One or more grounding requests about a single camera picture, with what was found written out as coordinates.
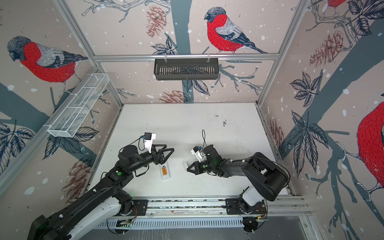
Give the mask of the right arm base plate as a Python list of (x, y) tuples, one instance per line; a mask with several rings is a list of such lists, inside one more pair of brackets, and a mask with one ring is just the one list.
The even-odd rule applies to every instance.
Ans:
[(228, 215), (265, 215), (267, 213), (264, 201), (257, 202), (251, 206), (244, 200), (225, 199), (225, 208)]

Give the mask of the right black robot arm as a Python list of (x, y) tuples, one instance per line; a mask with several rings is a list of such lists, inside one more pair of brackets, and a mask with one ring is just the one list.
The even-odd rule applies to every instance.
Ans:
[(222, 158), (213, 145), (205, 147), (202, 153), (198, 152), (199, 149), (191, 150), (198, 161), (187, 167), (189, 173), (207, 173), (220, 178), (246, 177), (250, 181), (252, 185), (239, 198), (243, 212), (246, 207), (254, 207), (264, 200), (273, 202), (290, 182), (289, 172), (260, 152), (249, 158), (233, 160)]

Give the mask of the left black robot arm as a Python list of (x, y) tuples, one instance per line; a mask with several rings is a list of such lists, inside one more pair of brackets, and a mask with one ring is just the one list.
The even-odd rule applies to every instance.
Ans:
[(139, 154), (136, 146), (125, 146), (120, 150), (115, 166), (91, 190), (50, 217), (41, 215), (36, 218), (28, 239), (73, 240), (111, 216), (132, 214), (137, 217), (139, 208), (123, 188), (137, 175), (137, 170), (148, 168), (150, 163), (166, 163), (174, 151), (167, 145), (153, 145), (149, 151)]

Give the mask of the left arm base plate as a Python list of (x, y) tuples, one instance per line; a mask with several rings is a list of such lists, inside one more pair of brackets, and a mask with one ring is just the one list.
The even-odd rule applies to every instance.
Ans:
[(120, 216), (145, 216), (148, 207), (148, 200), (131, 200), (121, 205)]

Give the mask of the white remote control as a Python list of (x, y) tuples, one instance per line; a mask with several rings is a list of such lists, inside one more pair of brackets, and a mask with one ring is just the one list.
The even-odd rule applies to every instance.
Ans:
[(169, 169), (169, 164), (168, 163), (164, 163), (160, 166), (160, 170), (161, 170), (161, 179), (164, 181), (164, 180), (167, 180), (171, 177), (171, 174), (170, 174), (170, 169)]

